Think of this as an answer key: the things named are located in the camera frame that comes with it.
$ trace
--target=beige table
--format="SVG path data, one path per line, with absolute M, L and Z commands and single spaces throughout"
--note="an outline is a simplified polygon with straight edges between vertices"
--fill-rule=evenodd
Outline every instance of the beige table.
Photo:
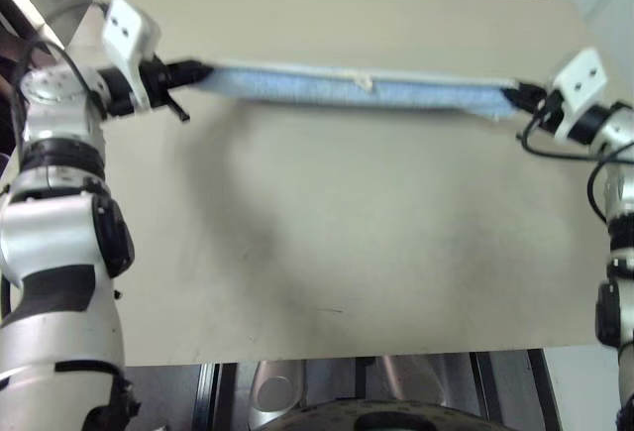
M 165 60 L 545 81 L 592 44 L 555 0 L 129 1 L 160 24 Z M 80 59 L 100 58 L 100 28 L 82 23 Z M 137 247 L 117 280 L 130 365 L 594 342 L 607 237 L 589 165 L 523 154 L 526 117 L 176 97 L 188 125 L 105 126 Z

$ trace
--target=white bracket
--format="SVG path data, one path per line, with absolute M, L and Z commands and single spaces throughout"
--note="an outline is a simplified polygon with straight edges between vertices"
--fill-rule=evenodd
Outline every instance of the white bracket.
M 152 60 L 160 28 L 148 15 L 125 0 L 112 0 L 101 40 L 106 55 L 123 73 L 132 88 L 135 110 L 150 109 L 150 98 L 141 81 L 139 65 Z
M 559 71 L 550 89 L 559 90 L 564 98 L 564 119 L 555 133 L 555 139 L 566 140 L 585 110 L 601 100 L 606 84 L 607 75 L 594 48 L 582 50 Z

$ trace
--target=table surface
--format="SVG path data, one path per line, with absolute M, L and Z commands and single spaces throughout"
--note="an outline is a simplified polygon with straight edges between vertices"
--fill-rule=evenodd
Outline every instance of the table surface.
M 545 82 L 592 45 L 556 0 L 129 1 L 163 60 Z M 82 22 L 78 59 L 103 61 L 101 24 Z M 522 153 L 526 117 L 174 95 L 187 125 L 161 109 L 104 126 L 137 250 L 116 284 L 130 365 L 595 341 L 608 245 L 589 165 Z

